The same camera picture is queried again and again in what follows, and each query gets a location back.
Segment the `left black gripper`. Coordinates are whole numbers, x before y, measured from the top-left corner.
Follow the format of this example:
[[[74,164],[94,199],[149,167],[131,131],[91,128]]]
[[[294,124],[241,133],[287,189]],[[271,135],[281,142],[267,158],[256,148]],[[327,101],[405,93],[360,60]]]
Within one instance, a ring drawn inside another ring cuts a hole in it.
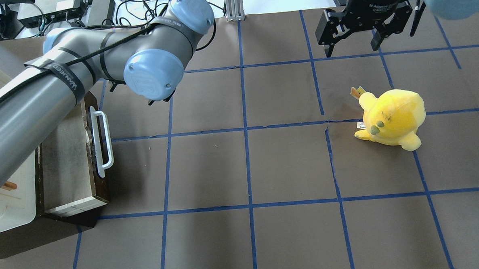
[[[172,90],[164,90],[164,89],[159,89],[159,90],[149,90],[147,91],[147,105],[151,106],[157,101],[164,101],[168,102],[173,94],[175,93],[175,89]]]

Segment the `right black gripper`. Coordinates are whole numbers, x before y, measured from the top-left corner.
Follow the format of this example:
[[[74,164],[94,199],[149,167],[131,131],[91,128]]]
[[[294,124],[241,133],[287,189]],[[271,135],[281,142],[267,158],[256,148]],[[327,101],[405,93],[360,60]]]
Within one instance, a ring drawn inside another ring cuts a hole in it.
[[[337,42],[349,35],[348,29],[371,29],[380,22],[374,27],[370,43],[371,48],[378,51],[384,39],[404,30],[412,11],[409,0],[348,0],[345,12],[330,8],[323,11],[315,30],[315,38],[329,58],[332,57]],[[383,21],[392,14],[390,23],[385,24]]]

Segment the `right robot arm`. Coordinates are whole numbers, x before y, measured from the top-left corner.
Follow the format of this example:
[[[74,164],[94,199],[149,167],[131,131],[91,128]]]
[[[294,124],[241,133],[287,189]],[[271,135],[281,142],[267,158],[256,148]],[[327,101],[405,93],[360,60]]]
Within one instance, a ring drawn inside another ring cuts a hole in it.
[[[423,12],[447,20],[460,20],[479,13],[479,0],[347,0],[345,8],[337,12],[325,9],[315,31],[326,57],[331,57],[334,46],[355,32],[375,31],[371,48],[378,50],[383,40],[405,29],[414,15],[410,36],[414,36]]]

